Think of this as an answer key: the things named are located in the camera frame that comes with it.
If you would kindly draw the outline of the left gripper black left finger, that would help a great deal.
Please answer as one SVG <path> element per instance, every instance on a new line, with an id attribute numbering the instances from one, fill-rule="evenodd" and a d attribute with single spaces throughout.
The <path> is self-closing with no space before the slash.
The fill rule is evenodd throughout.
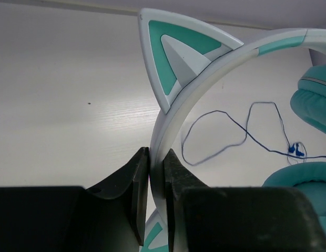
<path id="1" fill-rule="evenodd" d="M 138 251 L 149 150 L 90 188 L 0 187 L 0 251 Z"/>

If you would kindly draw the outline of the teal cat-ear headphones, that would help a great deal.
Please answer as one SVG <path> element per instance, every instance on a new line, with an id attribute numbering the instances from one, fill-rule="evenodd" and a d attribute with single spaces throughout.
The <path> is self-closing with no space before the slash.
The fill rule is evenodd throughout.
<path id="1" fill-rule="evenodd" d="M 200 20 L 150 8 L 139 12 L 138 25 L 148 78 L 160 106 L 149 148 L 156 209 L 146 223 L 141 250 L 170 251 L 164 159 L 191 109 L 217 81 L 251 58 L 292 47 L 326 55 L 326 29 L 269 30 L 244 43 Z M 273 173 L 261 187 L 301 190 L 326 231 L 326 156 L 306 156 L 302 163 Z"/>

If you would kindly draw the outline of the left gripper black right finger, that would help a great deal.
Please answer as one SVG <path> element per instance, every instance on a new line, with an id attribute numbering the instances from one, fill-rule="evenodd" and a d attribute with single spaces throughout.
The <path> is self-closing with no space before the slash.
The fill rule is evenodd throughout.
<path id="1" fill-rule="evenodd" d="M 173 150 L 164 159 L 170 251 L 326 251 L 326 231 L 295 187 L 209 187 Z"/>

